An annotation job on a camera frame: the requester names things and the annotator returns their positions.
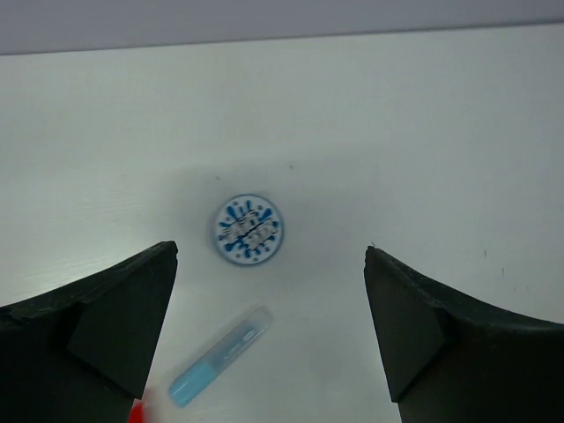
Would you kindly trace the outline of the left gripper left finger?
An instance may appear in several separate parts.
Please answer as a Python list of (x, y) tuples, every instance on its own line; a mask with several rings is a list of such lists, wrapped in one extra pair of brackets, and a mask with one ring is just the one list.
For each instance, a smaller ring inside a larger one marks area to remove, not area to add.
[(125, 422), (150, 373), (177, 272), (162, 241), (1, 308), (3, 422)]

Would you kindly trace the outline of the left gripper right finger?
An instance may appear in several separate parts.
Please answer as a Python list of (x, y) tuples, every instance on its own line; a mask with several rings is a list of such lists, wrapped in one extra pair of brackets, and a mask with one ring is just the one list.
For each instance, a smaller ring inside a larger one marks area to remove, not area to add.
[(375, 247), (364, 279), (402, 421), (562, 421), (561, 324), (477, 300)]

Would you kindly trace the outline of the blue glue stick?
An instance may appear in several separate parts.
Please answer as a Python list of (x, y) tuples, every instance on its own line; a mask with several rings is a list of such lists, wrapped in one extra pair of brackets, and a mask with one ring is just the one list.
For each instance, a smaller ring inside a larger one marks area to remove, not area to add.
[(183, 408), (195, 399), (270, 328), (272, 321), (266, 307), (247, 314), (174, 378), (167, 390), (172, 402)]

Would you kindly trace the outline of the blue white putty jar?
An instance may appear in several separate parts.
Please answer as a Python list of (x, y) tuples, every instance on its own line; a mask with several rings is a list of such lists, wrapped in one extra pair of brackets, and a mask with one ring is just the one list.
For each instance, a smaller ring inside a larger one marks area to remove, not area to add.
[(270, 261), (283, 245), (286, 226), (268, 198), (245, 193), (224, 201), (211, 217), (209, 239), (227, 262), (255, 267)]

